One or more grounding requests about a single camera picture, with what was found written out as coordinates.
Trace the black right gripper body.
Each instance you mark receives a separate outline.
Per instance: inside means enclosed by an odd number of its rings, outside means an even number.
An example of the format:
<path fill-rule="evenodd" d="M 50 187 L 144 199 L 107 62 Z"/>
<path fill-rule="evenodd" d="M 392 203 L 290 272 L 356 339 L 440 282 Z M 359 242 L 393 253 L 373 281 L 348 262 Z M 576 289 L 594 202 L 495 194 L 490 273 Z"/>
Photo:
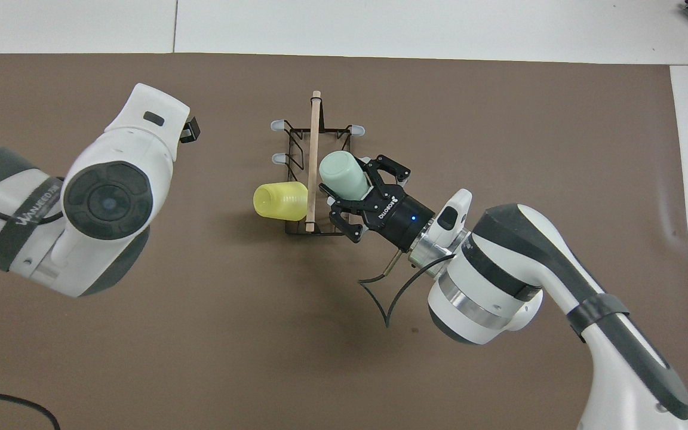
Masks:
<path fill-rule="evenodd" d="M 363 199 L 366 226 L 402 251 L 409 251 L 435 212 L 407 194 L 400 185 L 372 189 Z"/>

